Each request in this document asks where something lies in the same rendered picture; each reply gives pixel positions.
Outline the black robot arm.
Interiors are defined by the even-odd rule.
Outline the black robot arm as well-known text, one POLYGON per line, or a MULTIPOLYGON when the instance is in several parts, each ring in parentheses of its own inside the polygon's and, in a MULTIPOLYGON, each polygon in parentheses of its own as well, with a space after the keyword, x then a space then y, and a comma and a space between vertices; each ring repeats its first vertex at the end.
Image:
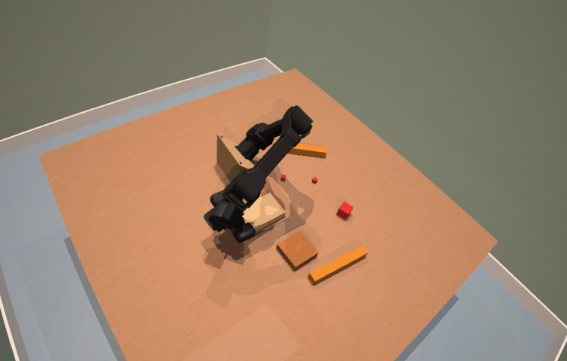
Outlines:
POLYGON ((244 212, 251 207, 259 198, 265 179, 289 151, 310 134, 312 123, 313 120, 296 105, 289 108, 283 118, 270 124, 257 123, 247 130, 246 137, 235 145, 245 159, 252 160, 260 148, 266 149, 275 137, 280 137, 254 167, 233 178, 223 190, 223 199, 204 214, 205 221, 214 231, 227 229, 238 209, 244 212))

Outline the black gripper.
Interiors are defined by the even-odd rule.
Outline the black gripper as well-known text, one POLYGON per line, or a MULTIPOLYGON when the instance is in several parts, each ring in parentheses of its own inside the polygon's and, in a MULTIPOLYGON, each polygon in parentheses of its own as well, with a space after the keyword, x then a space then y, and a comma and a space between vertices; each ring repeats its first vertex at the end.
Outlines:
MULTIPOLYGON (((210 197, 211 204, 216 207, 219 200, 223 199, 223 190, 213 194, 210 197)), ((228 228, 233 230, 233 235, 235 236, 236 240, 241 243, 251 237, 255 236, 256 230, 251 226, 250 223, 245 223, 244 212, 240 211, 239 209, 235 212, 231 223, 229 224, 228 228)))

